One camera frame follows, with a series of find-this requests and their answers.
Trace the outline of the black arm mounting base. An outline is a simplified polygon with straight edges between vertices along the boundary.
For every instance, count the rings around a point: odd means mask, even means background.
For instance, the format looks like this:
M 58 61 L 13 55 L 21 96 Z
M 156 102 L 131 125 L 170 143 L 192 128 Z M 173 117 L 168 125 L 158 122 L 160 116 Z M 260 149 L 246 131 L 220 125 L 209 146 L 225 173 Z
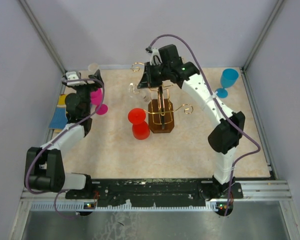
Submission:
M 228 216 L 233 202 L 244 197 L 239 182 L 223 185 L 214 178 L 90 179 L 81 190 L 70 190 L 67 200 L 92 200 L 94 207 L 135 208 L 206 207 L 217 201 L 217 213 Z

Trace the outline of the cyan plastic wine glass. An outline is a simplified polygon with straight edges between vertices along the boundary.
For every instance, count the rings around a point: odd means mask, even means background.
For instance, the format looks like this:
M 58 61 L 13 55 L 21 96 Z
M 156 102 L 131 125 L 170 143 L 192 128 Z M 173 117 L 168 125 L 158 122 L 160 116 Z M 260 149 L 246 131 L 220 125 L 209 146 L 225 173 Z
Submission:
M 227 89 L 232 87 L 237 79 L 239 78 L 239 73 L 233 68 L 226 68 L 220 77 L 221 87 L 216 90 L 216 95 L 224 99 L 228 96 Z

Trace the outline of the clear wine glass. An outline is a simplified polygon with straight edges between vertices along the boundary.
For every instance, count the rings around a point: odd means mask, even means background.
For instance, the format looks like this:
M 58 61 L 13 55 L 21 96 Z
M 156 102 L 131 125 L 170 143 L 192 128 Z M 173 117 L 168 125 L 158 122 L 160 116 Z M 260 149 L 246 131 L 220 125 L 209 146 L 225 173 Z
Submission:
M 89 75 L 95 75 L 97 71 L 99 70 L 99 65 L 97 63 L 91 63 L 88 65 L 88 74 Z
M 148 89 L 138 89 L 137 85 L 130 83 L 128 86 L 128 94 L 131 98 L 138 99 L 145 103 L 151 100 L 151 93 Z

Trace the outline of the red plastic wine glass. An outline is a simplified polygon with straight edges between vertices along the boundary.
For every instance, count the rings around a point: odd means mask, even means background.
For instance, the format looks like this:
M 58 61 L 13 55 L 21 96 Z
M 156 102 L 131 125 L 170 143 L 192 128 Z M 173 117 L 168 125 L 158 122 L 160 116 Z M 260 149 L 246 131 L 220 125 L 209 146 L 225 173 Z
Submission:
M 146 122 L 146 113 L 142 108 L 133 108 L 127 116 L 132 124 L 132 134 L 137 140 L 145 140 L 150 136 L 150 128 Z

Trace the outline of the magenta plastic wine glass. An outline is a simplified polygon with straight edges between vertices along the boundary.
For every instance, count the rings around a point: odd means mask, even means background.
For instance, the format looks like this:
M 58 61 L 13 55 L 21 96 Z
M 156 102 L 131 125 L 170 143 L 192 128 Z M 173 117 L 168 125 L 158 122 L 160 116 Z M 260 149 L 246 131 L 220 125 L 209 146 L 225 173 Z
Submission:
M 98 115 L 104 115 L 108 112 L 108 106 L 103 103 L 103 93 L 100 88 L 90 93 L 90 102 L 95 106 Z

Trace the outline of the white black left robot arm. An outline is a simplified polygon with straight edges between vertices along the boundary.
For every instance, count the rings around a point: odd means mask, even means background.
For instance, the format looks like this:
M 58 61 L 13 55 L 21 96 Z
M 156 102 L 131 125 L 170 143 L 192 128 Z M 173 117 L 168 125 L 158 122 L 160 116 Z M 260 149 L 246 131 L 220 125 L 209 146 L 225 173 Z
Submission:
M 93 195 L 94 186 L 88 183 L 88 175 L 65 172 L 63 157 L 87 134 L 92 127 L 91 93 L 105 90 L 101 71 L 97 69 L 88 78 L 76 72 L 68 72 L 63 85 L 73 89 L 65 98 L 67 123 L 53 139 L 40 147 L 31 147 L 26 153 L 24 186 L 32 194 L 76 190 L 87 199 Z

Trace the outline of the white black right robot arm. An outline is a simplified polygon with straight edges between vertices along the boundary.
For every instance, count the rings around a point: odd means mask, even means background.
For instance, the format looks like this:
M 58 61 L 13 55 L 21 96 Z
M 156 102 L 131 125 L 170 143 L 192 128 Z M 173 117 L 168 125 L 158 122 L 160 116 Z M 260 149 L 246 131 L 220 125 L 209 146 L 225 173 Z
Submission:
M 235 152 L 242 138 L 245 115 L 234 112 L 217 97 L 210 94 L 203 82 L 203 75 L 192 62 L 183 62 L 177 47 L 169 44 L 161 48 L 146 48 L 150 61 L 144 64 L 144 72 L 138 89 L 160 87 L 164 81 L 171 81 L 192 97 L 209 117 L 213 131 L 208 136 L 210 147 L 216 152 L 212 183 L 200 187 L 205 200 L 225 198 L 231 192 L 231 171 Z

